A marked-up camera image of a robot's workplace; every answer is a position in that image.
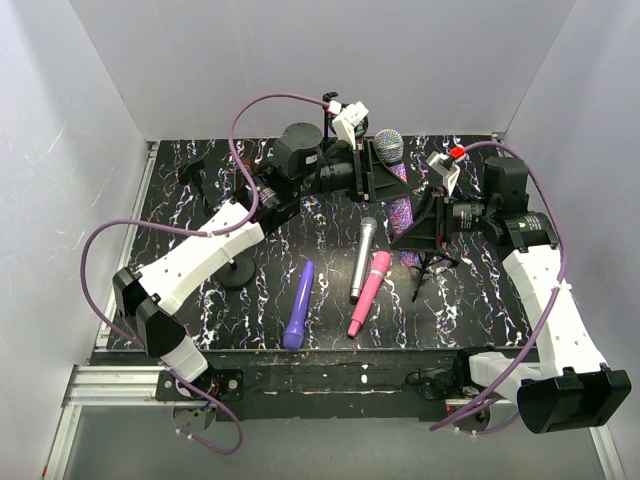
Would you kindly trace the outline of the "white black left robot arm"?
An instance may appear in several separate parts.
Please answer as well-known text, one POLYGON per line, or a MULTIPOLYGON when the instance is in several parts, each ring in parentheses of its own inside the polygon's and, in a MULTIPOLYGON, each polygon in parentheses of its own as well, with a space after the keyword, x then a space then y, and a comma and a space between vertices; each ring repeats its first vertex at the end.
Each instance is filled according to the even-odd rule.
POLYGON ((181 379, 213 374, 175 314, 205 280, 229 275, 242 253, 298 215, 306 196, 345 192, 355 202, 396 200, 409 192, 400 176, 404 141, 395 130, 349 143, 309 123, 288 126, 219 210, 162 258, 113 277, 117 311, 134 322, 146 354, 181 379))

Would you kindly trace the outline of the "purple plastic microphone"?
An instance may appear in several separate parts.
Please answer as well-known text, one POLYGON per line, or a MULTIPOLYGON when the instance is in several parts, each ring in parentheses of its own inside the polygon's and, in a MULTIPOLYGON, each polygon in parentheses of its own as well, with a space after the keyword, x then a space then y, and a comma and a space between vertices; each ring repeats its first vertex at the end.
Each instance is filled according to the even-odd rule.
POLYGON ((305 322, 314 274, 314 263, 307 261, 300 276, 290 319, 282 338, 282 345, 286 350, 297 351, 302 347, 304 342, 305 322))

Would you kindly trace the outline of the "purple glitter microphone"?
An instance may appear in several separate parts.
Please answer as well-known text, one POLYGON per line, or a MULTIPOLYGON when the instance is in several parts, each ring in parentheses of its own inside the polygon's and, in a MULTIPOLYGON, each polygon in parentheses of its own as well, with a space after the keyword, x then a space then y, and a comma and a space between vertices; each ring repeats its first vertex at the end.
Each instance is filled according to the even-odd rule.
POLYGON ((390 201, 392 239, 397 240, 414 220, 403 160, 404 140, 396 130, 383 129, 374 136, 373 147, 380 164, 389 172, 388 178, 392 181, 385 197, 390 201))

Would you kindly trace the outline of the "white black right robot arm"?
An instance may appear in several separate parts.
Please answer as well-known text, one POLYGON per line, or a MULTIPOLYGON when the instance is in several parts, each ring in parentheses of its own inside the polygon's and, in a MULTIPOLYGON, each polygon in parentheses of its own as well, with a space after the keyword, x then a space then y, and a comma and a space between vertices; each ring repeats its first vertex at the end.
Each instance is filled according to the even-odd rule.
POLYGON ((631 381, 609 366, 586 330, 564 278, 556 228, 529 208, 526 164, 487 159, 481 197, 461 200, 453 193, 464 155, 429 156, 428 187, 414 222, 392 246, 433 257, 453 234, 482 232, 518 292, 538 364, 526 364, 525 352, 510 359, 491 347, 467 348, 455 359, 455 381, 478 389, 485 403, 497 397, 511 402, 536 434, 605 425, 631 392, 631 381))

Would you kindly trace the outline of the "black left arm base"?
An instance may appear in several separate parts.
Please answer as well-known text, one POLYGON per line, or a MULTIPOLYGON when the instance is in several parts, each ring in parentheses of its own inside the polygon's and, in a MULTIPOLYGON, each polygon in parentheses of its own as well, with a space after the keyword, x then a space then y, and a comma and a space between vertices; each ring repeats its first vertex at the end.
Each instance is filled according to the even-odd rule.
MULTIPOLYGON (((214 369, 196 379, 192 385, 220 401, 239 401, 243 398, 244 372, 241 369, 214 369)), ((203 399, 168 370, 160 372, 156 387, 157 401, 195 401, 203 399)))

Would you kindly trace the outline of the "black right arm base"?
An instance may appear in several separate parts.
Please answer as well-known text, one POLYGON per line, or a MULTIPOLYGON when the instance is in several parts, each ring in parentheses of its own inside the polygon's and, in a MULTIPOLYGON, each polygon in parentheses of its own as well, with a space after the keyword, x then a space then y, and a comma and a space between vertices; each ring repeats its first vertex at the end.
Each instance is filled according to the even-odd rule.
POLYGON ((452 372, 444 368, 418 369, 406 375, 403 385, 424 400, 471 398, 472 394, 454 382, 452 372))

